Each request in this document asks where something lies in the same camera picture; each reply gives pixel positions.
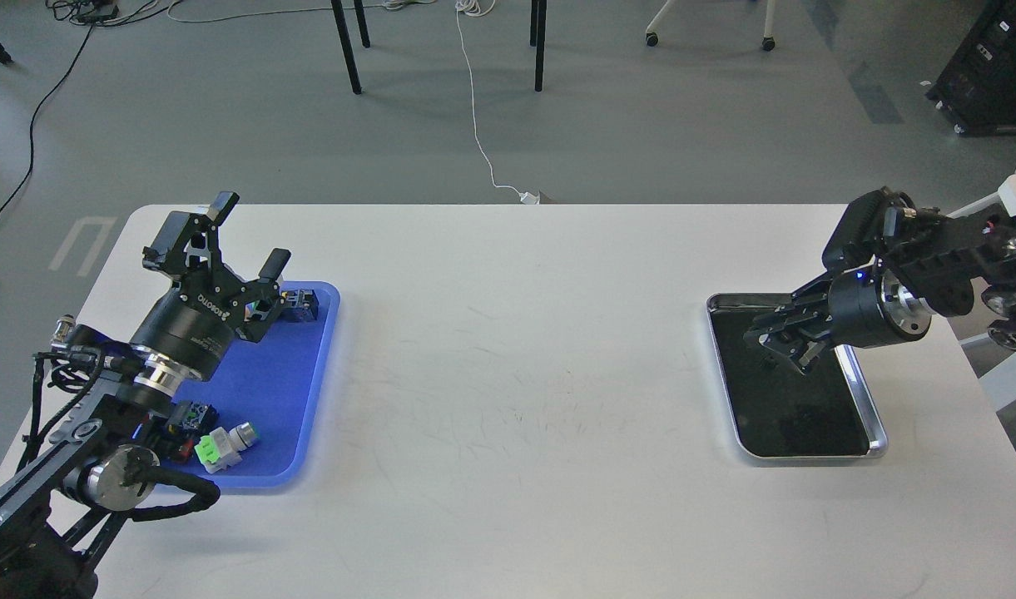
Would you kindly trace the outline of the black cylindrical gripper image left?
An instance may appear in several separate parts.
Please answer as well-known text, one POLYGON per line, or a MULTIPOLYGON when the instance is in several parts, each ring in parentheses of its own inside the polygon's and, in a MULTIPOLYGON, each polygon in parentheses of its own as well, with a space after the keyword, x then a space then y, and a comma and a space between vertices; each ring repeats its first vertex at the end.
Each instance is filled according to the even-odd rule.
POLYGON ((218 229, 238 201, 237 193, 220 192, 203 213, 172 211, 142 249, 142 268, 178 284, 154 304, 130 344, 185 367, 193 379, 212 378, 236 340, 260 342, 283 309, 287 249, 271 251, 256 280, 212 281, 227 271, 218 229))

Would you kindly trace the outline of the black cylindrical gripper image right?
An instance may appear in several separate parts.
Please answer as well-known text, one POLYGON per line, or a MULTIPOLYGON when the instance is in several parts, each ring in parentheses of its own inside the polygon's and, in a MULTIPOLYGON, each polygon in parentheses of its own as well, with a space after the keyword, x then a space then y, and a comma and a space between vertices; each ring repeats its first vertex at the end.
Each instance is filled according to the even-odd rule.
POLYGON ((837 345, 876 348, 922 339, 931 310, 891 270, 827 272, 793 291, 792 304, 762 312, 743 340, 769 353, 764 364, 801 375, 837 345))

